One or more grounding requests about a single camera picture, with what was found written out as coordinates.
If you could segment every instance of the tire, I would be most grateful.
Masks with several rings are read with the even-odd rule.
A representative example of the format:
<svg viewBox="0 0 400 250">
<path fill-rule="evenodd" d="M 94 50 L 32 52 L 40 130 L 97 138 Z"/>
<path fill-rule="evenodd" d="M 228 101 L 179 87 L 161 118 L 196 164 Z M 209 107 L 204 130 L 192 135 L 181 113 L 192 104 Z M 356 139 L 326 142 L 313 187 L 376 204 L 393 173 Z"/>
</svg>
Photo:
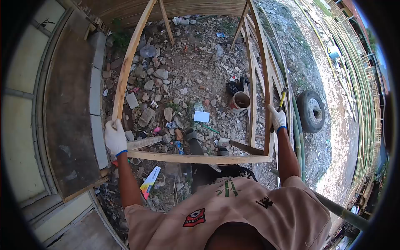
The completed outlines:
<svg viewBox="0 0 400 250">
<path fill-rule="evenodd" d="M 325 109 L 317 92 L 302 92 L 297 98 L 297 106 L 303 130 L 308 133 L 320 131 L 325 122 Z"/>
</svg>

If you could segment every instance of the bucket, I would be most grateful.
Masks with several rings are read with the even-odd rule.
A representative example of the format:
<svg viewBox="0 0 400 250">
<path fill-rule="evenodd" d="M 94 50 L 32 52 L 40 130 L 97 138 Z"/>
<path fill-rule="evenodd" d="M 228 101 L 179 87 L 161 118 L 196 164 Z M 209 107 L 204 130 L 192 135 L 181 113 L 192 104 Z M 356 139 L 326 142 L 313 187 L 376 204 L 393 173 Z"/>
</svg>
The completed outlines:
<svg viewBox="0 0 400 250">
<path fill-rule="evenodd" d="M 250 97 L 246 93 L 239 91 L 236 92 L 229 102 L 229 109 L 233 113 L 239 114 L 250 106 Z"/>
</svg>

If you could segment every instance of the white work glove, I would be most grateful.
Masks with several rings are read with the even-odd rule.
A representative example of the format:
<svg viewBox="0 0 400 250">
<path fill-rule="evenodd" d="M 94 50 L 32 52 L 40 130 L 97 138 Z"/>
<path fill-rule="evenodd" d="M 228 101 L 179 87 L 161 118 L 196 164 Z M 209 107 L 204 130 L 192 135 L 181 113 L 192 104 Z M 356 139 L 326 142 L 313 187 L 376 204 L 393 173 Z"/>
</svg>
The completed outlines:
<svg viewBox="0 0 400 250">
<path fill-rule="evenodd" d="M 124 129 L 122 128 L 121 120 L 115 120 L 117 130 L 112 127 L 113 124 L 113 121 L 108 121 L 106 123 L 106 146 L 111 150 L 111 154 L 118 156 L 122 152 L 127 152 L 126 137 Z"/>
<path fill-rule="evenodd" d="M 274 130 L 276 133 L 281 128 L 286 128 L 286 115 L 283 110 L 281 110 L 279 113 L 276 111 L 274 106 L 271 104 L 268 105 L 268 110 L 271 112 L 271 119 L 272 119 L 272 124 L 274 125 Z"/>
</svg>

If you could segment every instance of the hammer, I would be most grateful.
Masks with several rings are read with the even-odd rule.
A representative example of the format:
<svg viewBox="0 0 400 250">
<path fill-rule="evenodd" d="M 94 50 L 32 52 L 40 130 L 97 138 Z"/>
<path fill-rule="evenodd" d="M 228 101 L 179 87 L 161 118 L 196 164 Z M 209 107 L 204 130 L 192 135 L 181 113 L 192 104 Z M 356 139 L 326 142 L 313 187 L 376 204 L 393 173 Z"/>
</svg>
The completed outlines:
<svg viewBox="0 0 400 250">
<path fill-rule="evenodd" d="M 284 87 L 282 92 L 281 92 L 282 98 L 280 99 L 279 107 L 278 107 L 278 110 L 277 110 L 278 113 L 282 110 L 283 101 L 285 100 L 285 96 L 286 96 L 286 92 L 287 91 L 288 91 L 288 88 Z M 273 132 L 274 132 L 274 126 L 271 125 L 270 133 L 273 133 Z"/>
</svg>

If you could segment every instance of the white paper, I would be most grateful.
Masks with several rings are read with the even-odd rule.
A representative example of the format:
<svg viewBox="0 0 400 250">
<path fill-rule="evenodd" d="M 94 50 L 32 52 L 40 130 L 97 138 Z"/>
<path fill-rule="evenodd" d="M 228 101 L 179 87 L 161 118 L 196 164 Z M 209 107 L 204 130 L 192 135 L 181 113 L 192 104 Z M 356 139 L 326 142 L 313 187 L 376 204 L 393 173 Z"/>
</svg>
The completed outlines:
<svg viewBox="0 0 400 250">
<path fill-rule="evenodd" d="M 197 122 L 208 122 L 210 120 L 210 113 L 208 112 L 201 112 L 201 111 L 196 111 L 194 113 L 194 121 Z"/>
</svg>

